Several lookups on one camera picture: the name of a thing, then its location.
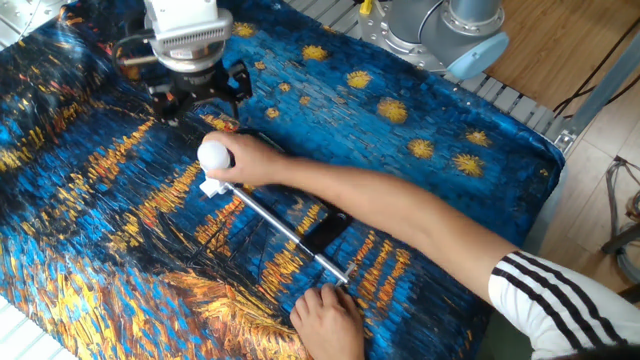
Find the person's right hand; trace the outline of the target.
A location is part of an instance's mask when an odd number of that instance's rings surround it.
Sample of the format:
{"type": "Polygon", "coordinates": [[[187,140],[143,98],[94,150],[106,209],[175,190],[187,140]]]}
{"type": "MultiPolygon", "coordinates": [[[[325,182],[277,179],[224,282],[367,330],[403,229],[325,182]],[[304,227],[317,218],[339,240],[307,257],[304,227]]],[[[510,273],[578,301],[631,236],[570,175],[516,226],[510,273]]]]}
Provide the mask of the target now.
{"type": "Polygon", "coordinates": [[[217,141],[234,155],[231,168],[208,170],[211,178],[252,186],[279,184],[299,187],[297,163],[250,135],[211,132],[203,143],[217,141]]]}

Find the person's left hand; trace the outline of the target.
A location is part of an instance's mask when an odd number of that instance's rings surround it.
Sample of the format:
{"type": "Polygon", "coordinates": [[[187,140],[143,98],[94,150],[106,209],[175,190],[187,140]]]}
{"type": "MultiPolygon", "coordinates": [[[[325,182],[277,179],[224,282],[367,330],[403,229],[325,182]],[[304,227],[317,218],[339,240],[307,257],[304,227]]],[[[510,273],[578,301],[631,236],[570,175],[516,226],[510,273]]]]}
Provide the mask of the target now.
{"type": "Polygon", "coordinates": [[[362,317],[351,296],[332,284],[308,289],[290,320],[314,360],[364,360],[362,317]]]}

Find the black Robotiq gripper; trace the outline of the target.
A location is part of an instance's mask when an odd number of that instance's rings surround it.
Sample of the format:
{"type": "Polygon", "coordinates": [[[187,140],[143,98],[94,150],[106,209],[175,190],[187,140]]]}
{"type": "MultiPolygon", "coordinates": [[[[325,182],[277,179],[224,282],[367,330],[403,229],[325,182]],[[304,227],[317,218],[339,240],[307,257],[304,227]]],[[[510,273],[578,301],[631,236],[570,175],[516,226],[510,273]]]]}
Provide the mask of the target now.
{"type": "Polygon", "coordinates": [[[233,111],[238,103],[253,96],[251,77],[246,64],[238,60],[228,69],[209,68],[199,72],[169,71],[170,84],[148,87],[151,107],[159,120],[178,127],[185,110],[194,103],[219,98],[233,111]]]}

